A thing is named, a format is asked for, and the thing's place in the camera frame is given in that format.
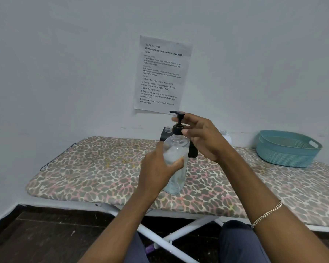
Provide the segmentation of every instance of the left hand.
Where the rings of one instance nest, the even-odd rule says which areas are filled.
[[[163,142],[158,142],[156,149],[145,155],[141,161],[141,170],[137,191],[154,201],[167,185],[172,175],[183,168],[184,158],[167,165],[163,158]]]

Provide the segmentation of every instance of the floor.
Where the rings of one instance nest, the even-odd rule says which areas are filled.
[[[16,218],[0,229],[0,263],[75,263],[112,220],[102,212],[22,207]],[[142,221],[164,237],[190,220],[145,217]],[[210,223],[173,242],[202,263],[218,262],[217,237],[220,227]],[[317,233],[329,247],[329,234]],[[151,241],[141,236],[145,245]],[[150,262],[182,262],[169,252],[158,249]]]

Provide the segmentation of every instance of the leopard print ironing board cover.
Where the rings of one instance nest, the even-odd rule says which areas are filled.
[[[137,186],[144,155],[157,141],[112,137],[83,139],[44,167],[26,186],[45,199],[123,205]],[[305,169],[267,163],[255,150],[235,148],[255,173],[304,223],[329,226],[329,165]],[[171,196],[162,191],[152,208],[247,218],[221,168],[201,154],[189,159],[186,184]]]

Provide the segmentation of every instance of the leg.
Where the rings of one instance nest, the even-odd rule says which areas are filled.
[[[257,235],[240,221],[226,222],[219,234],[219,263],[271,263]]]
[[[149,263],[145,254],[144,244],[137,232],[134,234],[133,240],[128,247],[124,263]]]

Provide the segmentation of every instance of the forearm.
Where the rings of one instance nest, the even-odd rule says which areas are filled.
[[[122,263],[142,218],[153,203],[137,190],[79,263]]]
[[[222,152],[218,162],[251,223],[277,205],[278,198],[232,147]],[[254,230],[272,262],[329,262],[329,250],[284,205]]]

